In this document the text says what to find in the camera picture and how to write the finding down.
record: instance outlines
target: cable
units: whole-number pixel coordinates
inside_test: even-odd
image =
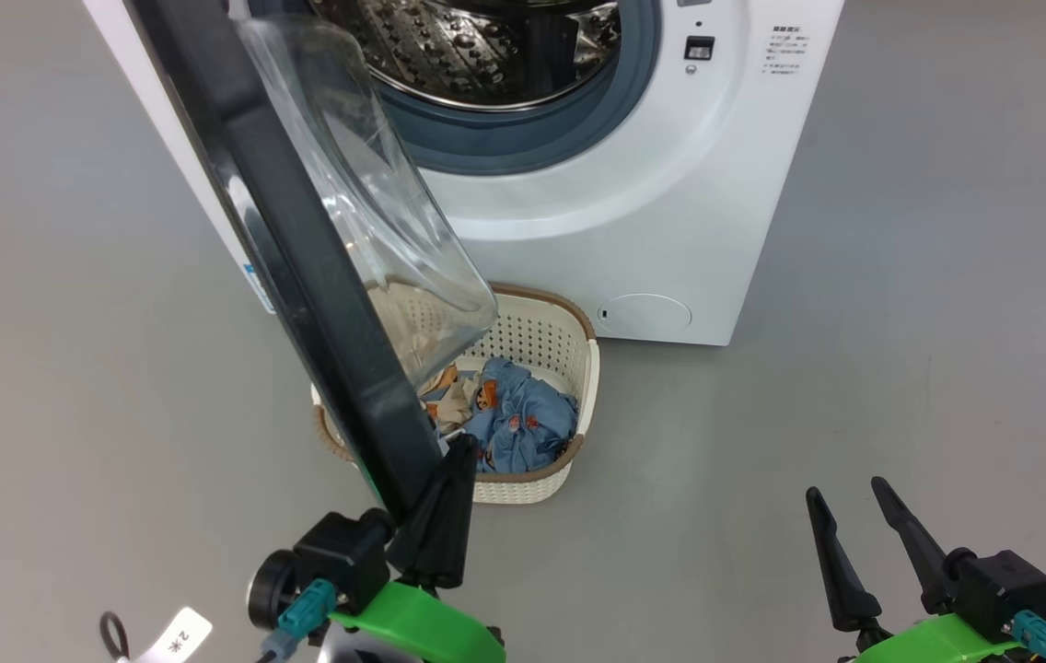
[[[110,633],[111,626],[114,626],[114,634]],[[110,653],[111,659],[131,659],[131,645],[127,642],[127,626],[122,625],[122,620],[117,614],[101,613],[101,620],[97,622],[97,631],[101,633],[101,643],[106,645],[106,650]],[[114,642],[115,634],[118,635],[118,642]]]

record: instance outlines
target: gray floor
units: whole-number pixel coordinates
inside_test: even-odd
[[[813,660],[821,486],[902,628],[887,475],[947,547],[1046,570],[1046,1],[849,0],[736,339],[604,346],[564,490],[480,507],[467,588],[515,662]],[[0,8],[0,659],[99,660],[242,594],[358,474],[81,3]]]

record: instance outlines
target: perforated basket wall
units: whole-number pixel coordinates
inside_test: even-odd
[[[514,285],[495,284],[494,290],[498,297],[498,321],[458,359],[459,366],[473,368],[490,358],[506,358],[531,369],[536,378],[573,394],[579,405],[576,436],[556,462],[526,474],[478,474],[473,493],[473,500],[478,503],[532,504],[551,497],[564,485],[573,468],[573,459],[585,444],[596,406],[600,356],[593,326],[585,313],[568,299]],[[417,315],[427,318],[432,307],[410,306],[410,311],[413,318]],[[429,320],[416,322],[422,326],[429,324]],[[335,456],[354,462],[317,391],[313,399],[314,419],[322,441]]]

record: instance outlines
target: front-loading washing machine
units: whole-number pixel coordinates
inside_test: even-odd
[[[264,302],[204,166],[215,147],[191,135],[160,45],[143,38],[141,13],[160,4],[127,3],[86,0]],[[310,14],[358,41],[404,146],[488,280],[564,295],[602,336],[725,345],[842,0],[232,0],[220,10]],[[183,43],[200,26],[173,31]]]

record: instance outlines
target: washing machine drum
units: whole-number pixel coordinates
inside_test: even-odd
[[[349,30],[377,79],[469,111],[539,108],[593,79],[620,42],[599,0],[312,0]]]

